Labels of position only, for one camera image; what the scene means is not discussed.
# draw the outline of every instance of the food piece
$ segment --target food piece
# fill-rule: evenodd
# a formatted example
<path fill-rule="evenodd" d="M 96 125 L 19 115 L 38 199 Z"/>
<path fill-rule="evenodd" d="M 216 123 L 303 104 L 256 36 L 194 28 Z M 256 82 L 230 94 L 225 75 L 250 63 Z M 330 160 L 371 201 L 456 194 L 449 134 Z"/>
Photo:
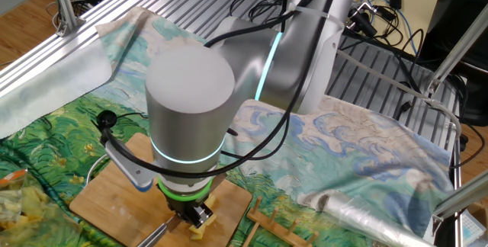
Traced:
<path fill-rule="evenodd" d="M 209 194 L 208 199 L 205 201 L 205 205 L 207 205 L 207 207 L 212 209 L 216 200 L 217 200 L 217 198 L 213 194 Z"/>
<path fill-rule="evenodd" d="M 39 198 L 40 201 L 42 201 L 44 203 L 47 203 L 49 201 L 49 197 L 42 190 L 40 190 L 37 187 L 33 187 L 33 189 L 36 192 L 37 197 Z"/>
<path fill-rule="evenodd" d="M 205 233 L 205 224 L 200 226 L 200 228 L 194 229 L 194 230 L 196 230 L 195 232 L 197 232 L 197 233 L 192 233 L 190 236 L 190 239 L 191 240 L 202 240 L 204 238 L 204 233 Z"/>
<path fill-rule="evenodd" d="M 205 233 L 205 224 L 200 226 L 200 228 L 195 228 L 194 225 L 190 226 L 190 228 L 188 228 L 190 230 L 190 232 L 192 233 L 195 233 L 195 234 L 198 234 L 198 235 L 203 235 Z"/>
<path fill-rule="evenodd" d="M 13 213 L 20 213 L 21 212 L 21 205 L 18 203 L 14 203 L 12 201 L 6 200 L 4 203 L 5 209 L 13 212 Z"/>
<path fill-rule="evenodd" d="M 207 221 L 205 221 L 205 223 L 200 226 L 200 228 L 195 228 L 195 226 L 190 226 L 190 228 L 188 228 L 192 234 L 191 234 L 191 237 L 190 239 L 191 240 L 202 240 L 204 238 L 204 233 L 205 233 L 205 229 L 210 225 L 212 224 L 215 219 L 217 218 L 216 215 L 212 215 L 211 217 L 209 217 L 209 219 Z"/>

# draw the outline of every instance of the bamboo cutting board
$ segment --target bamboo cutting board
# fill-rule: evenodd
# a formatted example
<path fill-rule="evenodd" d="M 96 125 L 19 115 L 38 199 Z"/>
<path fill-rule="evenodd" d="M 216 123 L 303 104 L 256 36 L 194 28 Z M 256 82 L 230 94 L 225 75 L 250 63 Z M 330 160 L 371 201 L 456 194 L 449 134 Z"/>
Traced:
<path fill-rule="evenodd" d="M 127 142 L 127 147 L 140 159 L 152 161 L 149 137 L 137 133 Z M 217 219 L 206 228 L 202 240 L 190 240 L 189 225 L 180 223 L 171 233 L 166 233 L 156 246 L 227 246 L 252 195 L 227 180 L 213 194 L 217 201 L 212 211 Z M 69 208 L 127 246 L 137 246 L 174 215 L 155 185 L 146 193 L 139 192 L 113 162 L 83 189 Z"/>

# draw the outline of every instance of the metal grating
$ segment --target metal grating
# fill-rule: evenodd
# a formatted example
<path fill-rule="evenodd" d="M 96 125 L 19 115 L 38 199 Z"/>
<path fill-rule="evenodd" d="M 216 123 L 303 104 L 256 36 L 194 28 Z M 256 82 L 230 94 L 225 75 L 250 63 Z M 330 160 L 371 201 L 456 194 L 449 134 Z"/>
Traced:
<path fill-rule="evenodd" d="M 356 39 L 342 37 L 339 48 L 348 47 L 356 42 Z M 345 52 L 366 66 L 398 82 L 407 81 L 400 69 L 398 59 L 388 50 L 367 43 L 360 43 L 346 49 Z M 404 60 L 404 63 L 411 70 L 413 78 L 422 89 L 422 83 L 427 81 L 432 72 L 420 66 L 412 68 L 412 63 L 407 60 Z M 451 128 L 450 120 L 444 114 L 432 110 L 419 99 L 381 81 L 369 72 L 348 63 L 340 56 L 335 59 L 326 94 L 388 117 L 396 117 L 401 105 L 411 101 L 413 106 L 400 115 L 399 122 L 441 148 L 450 151 L 453 149 L 454 131 Z M 441 101 L 454 113 L 458 113 L 459 103 L 456 90 L 447 82 L 440 87 L 432 98 Z"/>

